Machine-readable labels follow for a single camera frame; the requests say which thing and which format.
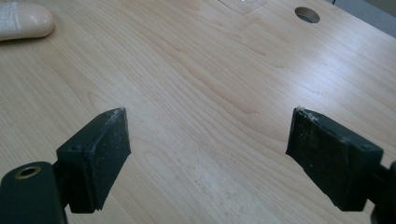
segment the beige object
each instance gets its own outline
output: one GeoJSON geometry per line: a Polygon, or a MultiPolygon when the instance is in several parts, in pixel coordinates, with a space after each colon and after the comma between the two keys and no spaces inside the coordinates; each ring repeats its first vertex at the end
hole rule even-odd
{"type": "Polygon", "coordinates": [[[0,44],[0,176],[128,112],[132,154],[104,209],[69,223],[370,223],[371,203],[339,211],[285,152],[301,105],[396,160],[395,38],[322,0],[243,16],[217,0],[40,3],[62,35],[0,44]]]}
{"type": "Polygon", "coordinates": [[[0,3],[0,41],[42,37],[54,27],[52,14],[34,3],[0,3]]]}

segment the wood grain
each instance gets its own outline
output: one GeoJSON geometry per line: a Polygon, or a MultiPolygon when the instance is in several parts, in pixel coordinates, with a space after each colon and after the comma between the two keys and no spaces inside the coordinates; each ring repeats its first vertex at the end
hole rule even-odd
{"type": "Polygon", "coordinates": [[[396,160],[394,38],[319,0],[247,15],[216,0],[34,2],[56,25],[0,42],[0,176],[128,111],[133,153],[104,210],[70,223],[370,223],[371,203],[339,211],[285,151],[302,105],[396,160]]]}

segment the transparent plastic object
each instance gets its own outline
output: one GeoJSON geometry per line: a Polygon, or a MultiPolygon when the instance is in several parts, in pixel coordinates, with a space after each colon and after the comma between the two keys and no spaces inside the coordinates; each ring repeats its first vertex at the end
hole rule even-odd
{"type": "Polygon", "coordinates": [[[268,0],[219,0],[226,7],[239,14],[248,14],[263,6],[268,0]]]}

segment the round hole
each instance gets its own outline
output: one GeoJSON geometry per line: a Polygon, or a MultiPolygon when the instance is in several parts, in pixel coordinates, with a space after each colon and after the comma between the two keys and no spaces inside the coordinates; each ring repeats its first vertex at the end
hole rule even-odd
{"type": "Polygon", "coordinates": [[[33,175],[36,175],[38,172],[40,172],[41,168],[39,166],[29,166],[26,168],[23,168],[21,170],[19,170],[16,174],[15,174],[15,178],[17,179],[26,179],[29,178],[33,175]]]}
{"type": "Polygon", "coordinates": [[[319,14],[312,10],[311,8],[308,7],[297,7],[294,12],[303,21],[309,22],[309,23],[317,23],[320,21],[320,16],[319,14]]]}

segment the black mechanical part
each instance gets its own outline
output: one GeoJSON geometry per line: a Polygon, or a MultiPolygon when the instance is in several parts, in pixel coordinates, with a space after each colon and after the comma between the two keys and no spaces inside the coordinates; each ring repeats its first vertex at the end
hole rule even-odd
{"type": "Polygon", "coordinates": [[[0,223],[67,223],[102,209],[131,154],[125,108],[107,111],[57,149],[58,160],[23,165],[3,177],[0,223]]]}
{"type": "Polygon", "coordinates": [[[396,223],[396,163],[380,164],[383,149],[315,111],[293,111],[288,149],[314,183],[342,211],[375,204],[373,223],[396,223]]]}

